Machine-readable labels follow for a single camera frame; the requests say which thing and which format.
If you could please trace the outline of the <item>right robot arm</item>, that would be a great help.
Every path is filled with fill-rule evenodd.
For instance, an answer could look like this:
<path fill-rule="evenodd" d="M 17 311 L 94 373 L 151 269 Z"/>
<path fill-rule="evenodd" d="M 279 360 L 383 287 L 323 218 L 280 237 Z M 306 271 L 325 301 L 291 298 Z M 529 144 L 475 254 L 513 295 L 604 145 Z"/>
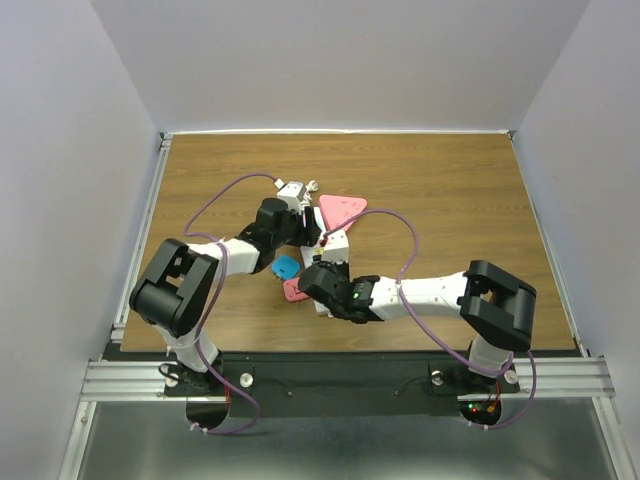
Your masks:
<path fill-rule="evenodd" d="M 344 268 L 319 261 L 302 273 L 298 289 L 333 317 L 366 324 L 409 316 L 431 339 L 436 335 L 428 331 L 424 317 L 464 320 L 476 332 L 467 357 L 442 340 L 437 344 L 462 363 L 461 381 L 472 390 L 503 376 L 515 353 L 531 349 L 536 289 L 484 260 L 448 276 L 407 280 L 378 275 L 351 279 Z"/>

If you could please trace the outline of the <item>white multicolour power strip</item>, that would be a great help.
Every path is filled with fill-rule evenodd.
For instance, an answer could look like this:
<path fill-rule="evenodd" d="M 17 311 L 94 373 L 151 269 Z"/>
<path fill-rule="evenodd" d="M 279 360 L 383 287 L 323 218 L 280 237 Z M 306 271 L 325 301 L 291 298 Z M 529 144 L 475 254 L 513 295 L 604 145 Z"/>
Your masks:
<path fill-rule="evenodd" d="M 350 280 L 349 241 L 346 236 L 330 238 L 324 247 L 301 247 L 303 271 L 299 280 L 306 277 L 306 270 L 320 261 L 329 262 L 336 273 L 344 279 Z"/>

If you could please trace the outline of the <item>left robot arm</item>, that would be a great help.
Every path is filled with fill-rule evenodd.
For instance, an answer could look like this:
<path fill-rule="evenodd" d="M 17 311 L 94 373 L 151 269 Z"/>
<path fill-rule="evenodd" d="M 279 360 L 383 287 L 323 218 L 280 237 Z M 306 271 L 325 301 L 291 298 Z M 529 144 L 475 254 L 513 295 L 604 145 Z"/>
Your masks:
<path fill-rule="evenodd" d="M 129 308 L 153 326 L 174 352 L 177 365 L 161 371 L 165 381 L 202 394 L 222 382 L 219 350 L 203 333 L 202 318 L 212 287 L 232 275 L 253 275 L 274 262 L 283 246 L 312 247 L 321 229 L 314 209 L 291 209 L 276 198 L 262 201 L 255 220 L 230 240 L 188 245 L 164 240 L 129 296 Z"/>

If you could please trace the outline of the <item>blue square plug adapter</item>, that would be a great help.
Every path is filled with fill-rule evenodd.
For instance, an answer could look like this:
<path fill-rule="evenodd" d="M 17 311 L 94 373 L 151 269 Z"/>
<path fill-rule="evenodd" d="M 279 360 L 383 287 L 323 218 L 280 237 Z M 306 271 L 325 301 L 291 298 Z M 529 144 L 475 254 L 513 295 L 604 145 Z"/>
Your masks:
<path fill-rule="evenodd" d="M 288 281 L 296 277 L 300 264 L 291 256 L 280 255 L 271 264 L 271 270 L 280 280 Z"/>

